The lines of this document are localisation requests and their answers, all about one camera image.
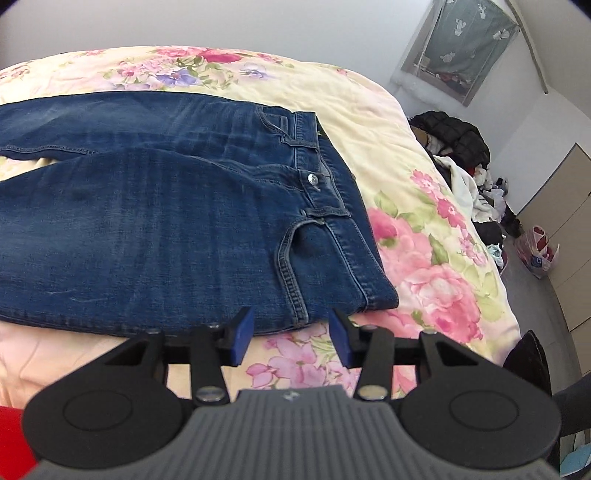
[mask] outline jeans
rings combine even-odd
[[[312,112],[172,92],[0,106],[0,318],[185,334],[255,310],[255,333],[396,307],[352,174]]]

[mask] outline black jacket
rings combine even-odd
[[[491,162],[488,150],[478,129],[468,122],[453,118],[445,112],[425,112],[414,116],[410,124],[441,140],[453,149],[449,155],[464,170],[483,168]]]

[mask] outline cabinet door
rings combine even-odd
[[[569,330],[591,317],[591,261],[556,289]]]
[[[588,372],[591,370],[591,320],[579,325],[571,334],[579,356],[581,372]]]
[[[556,265],[549,275],[556,290],[591,258],[591,197],[550,238],[550,243],[560,244]]]
[[[519,219],[524,228],[540,225],[552,236],[587,199],[589,192],[591,159],[575,145],[548,182],[519,213]]]

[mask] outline bed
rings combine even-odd
[[[0,104],[109,90],[207,93],[314,111],[355,175],[397,309],[360,313],[399,337],[436,329],[502,364],[520,339],[496,266],[470,219],[415,139],[394,97],[335,66],[245,50],[126,47],[65,53],[0,71]],[[0,180],[43,168],[50,158],[0,157]],[[0,322],[0,405],[23,408],[40,389],[124,339]],[[358,372],[342,367],[323,323],[258,336],[239,368],[224,376],[244,388],[340,384],[351,393]],[[168,386],[189,396],[189,369],[172,365]],[[396,367],[393,392],[415,387],[413,367]]]

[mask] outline cactus print curtain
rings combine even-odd
[[[460,96],[482,83],[519,32],[489,0],[447,0],[420,65]]]

